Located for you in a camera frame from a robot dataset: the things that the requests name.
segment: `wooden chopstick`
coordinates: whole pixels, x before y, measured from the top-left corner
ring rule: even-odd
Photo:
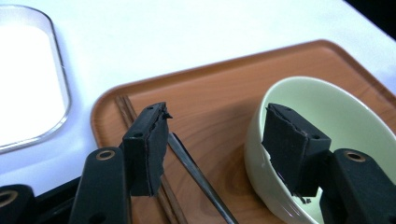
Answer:
[[[119,107],[126,128],[129,129],[134,120],[137,118],[137,114],[134,111],[134,107],[132,106],[129,97],[126,95],[117,96],[116,104]],[[162,184],[158,191],[158,200],[167,218],[172,224],[188,223],[165,174],[162,176]]]

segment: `screw hole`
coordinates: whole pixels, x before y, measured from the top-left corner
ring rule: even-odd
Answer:
[[[111,159],[116,155],[116,152],[113,150],[104,150],[96,154],[96,159],[99,161],[106,161],[108,159]]]
[[[345,156],[352,160],[352,161],[358,161],[358,162],[364,162],[366,159],[359,153],[357,152],[352,152],[352,151],[346,151]]]
[[[141,136],[143,136],[142,133],[135,133],[135,134],[134,134],[134,137],[141,137]]]
[[[105,213],[96,213],[95,215],[91,216],[89,219],[90,224],[100,224],[104,223],[106,220],[106,215]]]
[[[0,192],[0,208],[14,202],[17,197],[18,192],[16,190],[11,189]]]
[[[320,139],[320,136],[317,135],[317,134],[312,134],[312,137],[313,137],[314,139]]]

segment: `light green bowl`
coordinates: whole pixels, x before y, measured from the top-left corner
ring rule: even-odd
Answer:
[[[396,183],[396,137],[368,106],[332,83],[312,77],[285,78],[265,94],[245,144],[250,183],[277,217],[288,223],[323,223],[318,204],[321,189],[308,204],[291,196],[261,144],[268,103],[288,106],[309,120],[332,139],[331,151],[343,147],[370,155]]]

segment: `wooden tray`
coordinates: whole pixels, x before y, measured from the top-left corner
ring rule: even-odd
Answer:
[[[395,96],[344,50],[319,40],[215,63],[119,86],[105,93],[92,111],[99,147],[117,146],[127,127],[116,97],[126,95],[136,112],[165,101],[170,131],[191,156],[240,223],[280,223],[249,184],[244,141],[253,112],[275,82],[309,76],[327,80],[370,106],[396,132]],[[168,150],[165,173],[190,223],[224,223],[214,206]],[[133,198],[134,221],[167,222],[158,202]]]

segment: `white table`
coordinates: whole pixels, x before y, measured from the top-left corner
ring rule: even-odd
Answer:
[[[0,155],[0,186],[35,195],[81,174],[95,101],[120,84],[328,39],[396,93],[396,42],[344,1],[28,1],[52,19],[72,105],[47,141]]]

